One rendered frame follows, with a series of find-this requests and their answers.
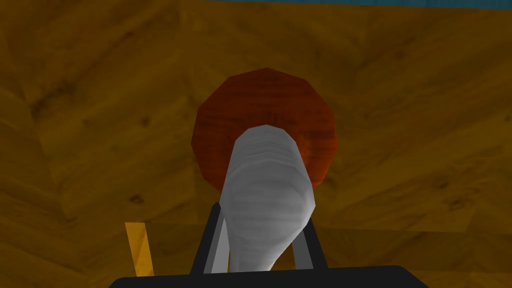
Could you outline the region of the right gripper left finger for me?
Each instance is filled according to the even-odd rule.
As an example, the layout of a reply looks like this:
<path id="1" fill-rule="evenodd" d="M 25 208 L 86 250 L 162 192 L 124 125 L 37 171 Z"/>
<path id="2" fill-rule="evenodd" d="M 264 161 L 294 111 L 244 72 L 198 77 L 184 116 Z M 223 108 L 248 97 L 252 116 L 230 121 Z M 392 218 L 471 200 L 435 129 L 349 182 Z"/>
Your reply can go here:
<path id="1" fill-rule="evenodd" d="M 220 204 L 216 202 L 211 208 L 190 274 L 227 273 L 229 259 L 227 224 Z"/>

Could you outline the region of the grey and red door knob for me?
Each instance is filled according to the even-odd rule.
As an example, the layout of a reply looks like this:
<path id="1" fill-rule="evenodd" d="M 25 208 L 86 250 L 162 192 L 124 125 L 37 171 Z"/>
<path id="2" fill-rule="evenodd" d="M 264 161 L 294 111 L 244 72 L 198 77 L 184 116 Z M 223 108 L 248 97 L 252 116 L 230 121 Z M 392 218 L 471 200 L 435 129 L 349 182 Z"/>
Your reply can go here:
<path id="1" fill-rule="evenodd" d="M 332 109 L 303 78 L 249 71 L 199 106 L 191 146 L 220 192 L 228 271 L 269 271 L 311 220 L 338 148 Z"/>

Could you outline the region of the yellow-brown wooden door leaf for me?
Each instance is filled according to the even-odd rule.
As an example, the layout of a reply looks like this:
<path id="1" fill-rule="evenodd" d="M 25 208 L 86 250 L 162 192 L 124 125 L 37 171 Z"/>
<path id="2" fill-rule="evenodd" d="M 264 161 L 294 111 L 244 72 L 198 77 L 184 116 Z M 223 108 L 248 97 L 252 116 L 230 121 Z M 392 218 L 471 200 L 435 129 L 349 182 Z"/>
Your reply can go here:
<path id="1" fill-rule="evenodd" d="M 512 288 L 512 10 L 0 0 L 0 288 L 191 269 L 220 193 L 191 147 L 229 76 L 272 68 L 332 108 L 312 215 L 330 267 Z"/>

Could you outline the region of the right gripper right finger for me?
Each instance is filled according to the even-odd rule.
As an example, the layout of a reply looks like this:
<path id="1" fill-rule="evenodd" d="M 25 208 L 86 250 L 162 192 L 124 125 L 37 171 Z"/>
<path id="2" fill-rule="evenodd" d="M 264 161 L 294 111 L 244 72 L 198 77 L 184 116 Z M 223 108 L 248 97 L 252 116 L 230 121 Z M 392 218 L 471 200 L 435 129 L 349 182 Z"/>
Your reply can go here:
<path id="1" fill-rule="evenodd" d="M 328 264 L 311 219 L 292 242 L 296 270 L 327 269 Z"/>

